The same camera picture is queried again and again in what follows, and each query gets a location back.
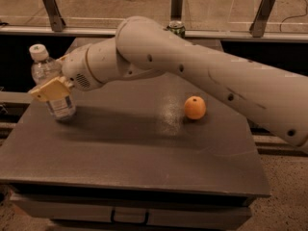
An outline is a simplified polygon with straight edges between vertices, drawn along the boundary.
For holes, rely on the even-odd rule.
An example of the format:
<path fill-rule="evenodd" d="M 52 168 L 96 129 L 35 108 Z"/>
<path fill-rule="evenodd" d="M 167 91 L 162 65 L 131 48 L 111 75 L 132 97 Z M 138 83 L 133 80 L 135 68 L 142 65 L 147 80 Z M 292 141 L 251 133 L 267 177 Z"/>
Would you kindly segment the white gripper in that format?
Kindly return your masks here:
<path fill-rule="evenodd" d="M 90 71 L 88 64 L 89 49 L 90 44 L 86 44 L 74 49 L 67 55 L 61 56 L 57 61 L 63 62 L 62 73 L 64 76 L 57 76 L 43 84 L 36 85 L 28 93 L 37 101 L 47 102 L 69 96 L 73 85 L 76 89 L 82 91 L 101 88 L 103 84 L 95 79 Z"/>

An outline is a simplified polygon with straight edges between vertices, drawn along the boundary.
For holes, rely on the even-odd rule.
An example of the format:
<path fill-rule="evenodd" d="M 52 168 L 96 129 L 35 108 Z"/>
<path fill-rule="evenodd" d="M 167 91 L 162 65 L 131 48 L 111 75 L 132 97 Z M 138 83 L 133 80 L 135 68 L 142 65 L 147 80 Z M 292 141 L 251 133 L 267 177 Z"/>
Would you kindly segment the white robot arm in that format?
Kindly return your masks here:
<path fill-rule="evenodd" d="M 30 90 L 40 102 L 72 88 L 96 90 L 112 81 L 177 75 L 297 149 L 308 151 L 308 78 L 174 35 L 156 21 L 132 16 L 115 36 L 64 56 L 62 73 Z"/>

